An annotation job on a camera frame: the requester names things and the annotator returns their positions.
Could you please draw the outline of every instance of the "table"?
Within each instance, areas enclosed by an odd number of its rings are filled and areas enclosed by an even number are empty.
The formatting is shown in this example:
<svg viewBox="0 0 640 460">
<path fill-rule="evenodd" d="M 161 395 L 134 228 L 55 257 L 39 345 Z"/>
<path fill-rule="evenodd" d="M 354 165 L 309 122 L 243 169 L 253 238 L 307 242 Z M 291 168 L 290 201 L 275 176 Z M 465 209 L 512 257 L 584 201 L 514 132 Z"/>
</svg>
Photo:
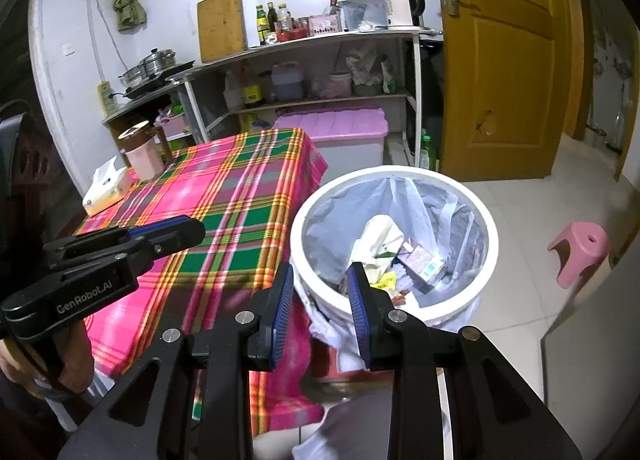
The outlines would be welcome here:
<svg viewBox="0 0 640 460">
<path fill-rule="evenodd" d="M 176 215 L 201 220 L 204 241 L 154 263 L 139 288 L 87 318 L 96 365 L 117 379 L 167 328 L 212 328 L 248 308 L 289 254 L 293 218 L 326 164 L 300 129 L 241 133 L 180 150 L 158 179 L 137 183 L 79 232 L 142 225 Z M 322 419 L 300 392 L 310 359 L 308 319 L 292 310 L 286 350 L 272 374 L 251 372 L 254 434 Z"/>
</svg>

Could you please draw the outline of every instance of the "wooden cutting board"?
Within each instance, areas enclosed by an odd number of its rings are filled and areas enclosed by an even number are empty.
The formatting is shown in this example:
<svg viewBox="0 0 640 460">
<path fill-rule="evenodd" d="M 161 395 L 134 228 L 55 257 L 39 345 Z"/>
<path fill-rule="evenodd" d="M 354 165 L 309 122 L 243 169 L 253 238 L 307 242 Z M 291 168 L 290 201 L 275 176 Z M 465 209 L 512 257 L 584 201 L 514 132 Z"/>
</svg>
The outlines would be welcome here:
<svg viewBox="0 0 640 460">
<path fill-rule="evenodd" d="M 242 0 L 199 2 L 198 38 L 203 63 L 246 50 Z"/>
</svg>

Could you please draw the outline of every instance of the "wall switch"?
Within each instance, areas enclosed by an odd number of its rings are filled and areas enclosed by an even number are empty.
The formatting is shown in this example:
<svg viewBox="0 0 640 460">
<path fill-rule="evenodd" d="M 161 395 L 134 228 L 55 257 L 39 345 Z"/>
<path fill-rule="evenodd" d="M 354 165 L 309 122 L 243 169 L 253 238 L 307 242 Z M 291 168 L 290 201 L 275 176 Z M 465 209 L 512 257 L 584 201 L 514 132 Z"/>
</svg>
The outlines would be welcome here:
<svg viewBox="0 0 640 460">
<path fill-rule="evenodd" d="M 76 50 L 72 47 L 71 43 L 64 43 L 62 45 L 62 55 L 72 55 Z"/>
</svg>

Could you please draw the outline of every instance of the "pink stool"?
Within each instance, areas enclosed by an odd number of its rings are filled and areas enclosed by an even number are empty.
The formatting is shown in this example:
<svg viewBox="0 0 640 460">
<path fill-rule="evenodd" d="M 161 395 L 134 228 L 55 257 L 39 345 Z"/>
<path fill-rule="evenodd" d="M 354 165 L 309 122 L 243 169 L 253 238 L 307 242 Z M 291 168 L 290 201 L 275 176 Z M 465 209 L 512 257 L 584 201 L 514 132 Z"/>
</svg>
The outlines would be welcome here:
<svg viewBox="0 0 640 460">
<path fill-rule="evenodd" d="M 600 266 L 611 250 L 607 233 L 598 224 L 590 222 L 572 222 L 553 240 L 547 250 L 556 249 L 566 242 L 569 256 L 560 265 L 558 285 L 569 288 L 575 280 L 590 266 Z"/>
</svg>

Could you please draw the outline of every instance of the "tiled floor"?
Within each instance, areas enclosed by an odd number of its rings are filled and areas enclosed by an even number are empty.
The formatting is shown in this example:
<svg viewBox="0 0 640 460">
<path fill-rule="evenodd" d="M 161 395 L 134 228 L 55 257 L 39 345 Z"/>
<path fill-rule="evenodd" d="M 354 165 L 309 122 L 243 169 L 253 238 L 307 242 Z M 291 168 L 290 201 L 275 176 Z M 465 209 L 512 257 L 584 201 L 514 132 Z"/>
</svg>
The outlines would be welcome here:
<svg viewBox="0 0 640 460">
<path fill-rule="evenodd" d="M 388 143 L 387 158 L 394 164 L 406 163 L 401 148 L 397 140 Z M 614 233 L 632 225 L 625 215 L 636 194 L 628 182 L 613 179 L 614 164 L 615 158 L 607 152 L 563 136 L 549 177 L 465 184 L 491 212 L 500 248 L 471 324 L 491 339 L 541 398 L 540 339 L 570 295 L 556 283 L 558 255 L 547 252 L 546 246 L 574 220 L 597 222 Z M 617 235 L 610 236 L 615 245 Z M 608 263 L 602 267 L 593 281 L 606 277 Z M 258 437 L 256 458 L 290 458 L 290 448 L 317 427 Z"/>
</svg>

